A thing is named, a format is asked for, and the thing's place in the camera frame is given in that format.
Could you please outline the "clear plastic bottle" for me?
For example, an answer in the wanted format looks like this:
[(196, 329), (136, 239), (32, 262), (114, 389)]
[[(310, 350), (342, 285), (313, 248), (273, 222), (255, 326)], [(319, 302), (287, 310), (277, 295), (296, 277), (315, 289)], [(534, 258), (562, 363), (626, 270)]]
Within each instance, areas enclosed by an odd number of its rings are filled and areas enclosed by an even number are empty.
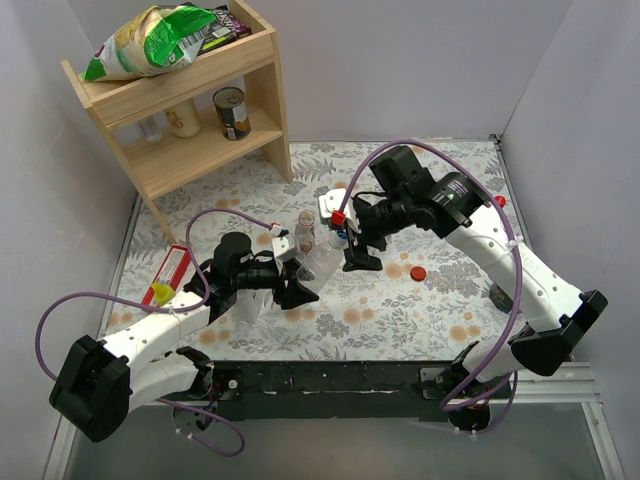
[(340, 239), (337, 232), (332, 231), (326, 241), (315, 245), (297, 270), (300, 283), (316, 294), (320, 293), (343, 260), (343, 250), (348, 241)]

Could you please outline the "small glass bottle red rim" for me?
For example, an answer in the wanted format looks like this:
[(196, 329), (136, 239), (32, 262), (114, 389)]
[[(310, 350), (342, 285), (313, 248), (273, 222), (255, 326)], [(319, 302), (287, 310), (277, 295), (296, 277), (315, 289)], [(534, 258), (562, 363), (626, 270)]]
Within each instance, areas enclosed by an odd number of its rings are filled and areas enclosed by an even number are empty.
[(315, 216), (310, 210), (302, 211), (295, 226), (295, 237), (302, 254), (308, 253), (315, 245)]

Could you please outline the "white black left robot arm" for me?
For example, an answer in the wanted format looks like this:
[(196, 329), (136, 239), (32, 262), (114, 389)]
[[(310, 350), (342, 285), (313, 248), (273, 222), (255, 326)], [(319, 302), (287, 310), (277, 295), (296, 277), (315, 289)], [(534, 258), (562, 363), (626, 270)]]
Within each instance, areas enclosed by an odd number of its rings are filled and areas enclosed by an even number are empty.
[(317, 300), (299, 284), (299, 247), (291, 234), (255, 253), (250, 238), (224, 235), (212, 258), (167, 304), (133, 326), (101, 340), (73, 343), (49, 395), (50, 405), (91, 441), (113, 434), (133, 410), (167, 395), (211, 396), (211, 359), (179, 341), (213, 323), (238, 302), (241, 292), (269, 290), (284, 310)]

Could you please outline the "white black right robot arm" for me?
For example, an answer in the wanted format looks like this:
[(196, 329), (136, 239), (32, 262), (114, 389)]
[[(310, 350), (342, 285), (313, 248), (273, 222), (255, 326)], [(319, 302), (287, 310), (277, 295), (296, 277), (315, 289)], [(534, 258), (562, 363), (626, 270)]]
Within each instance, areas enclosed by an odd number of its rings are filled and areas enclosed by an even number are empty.
[(493, 341), (476, 341), (431, 382), (445, 398), (475, 397), (496, 378), (519, 370), (553, 375), (608, 305), (597, 290), (582, 291), (563, 280), (516, 238), (503, 208), (461, 166), (435, 179), (414, 154), (416, 142), (390, 142), (361, 164), (380, 189), (365, 201), (350, 183), (329, 211), (333, 227), (347, 229), (347, 270), (378, 270), (369, 248), (384, 250), (387, 237), (415, 226), (431, 231), (468, 256), (493, 284), (510, 294), (509, 324)]

